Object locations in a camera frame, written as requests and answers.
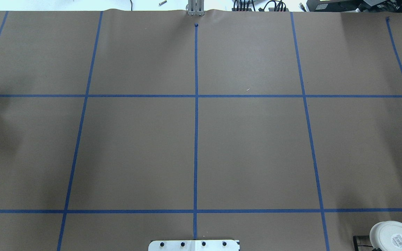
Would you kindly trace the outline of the aluminium frame post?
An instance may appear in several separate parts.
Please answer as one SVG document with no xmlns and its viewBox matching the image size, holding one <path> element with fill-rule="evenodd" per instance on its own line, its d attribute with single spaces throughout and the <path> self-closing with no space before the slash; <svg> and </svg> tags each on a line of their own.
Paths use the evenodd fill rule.
<svg viewBox="0 0 402 251">
<path fill-rule="evenodd" d="M 204 0 L 189 0 L 186 10 L 188 16 L 204 16 Z"/>
</svg>

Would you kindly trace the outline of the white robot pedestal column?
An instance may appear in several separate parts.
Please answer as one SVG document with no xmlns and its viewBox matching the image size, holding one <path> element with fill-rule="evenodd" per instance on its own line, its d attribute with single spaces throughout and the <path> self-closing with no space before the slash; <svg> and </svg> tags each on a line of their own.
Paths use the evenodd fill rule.
<svg viewBox="0 0 402 251">
<path fill-rule="evenodd" d="M 156 240 L 150 242 L 149 251 L 239 251 L 239 240 Z"/>
</svg>

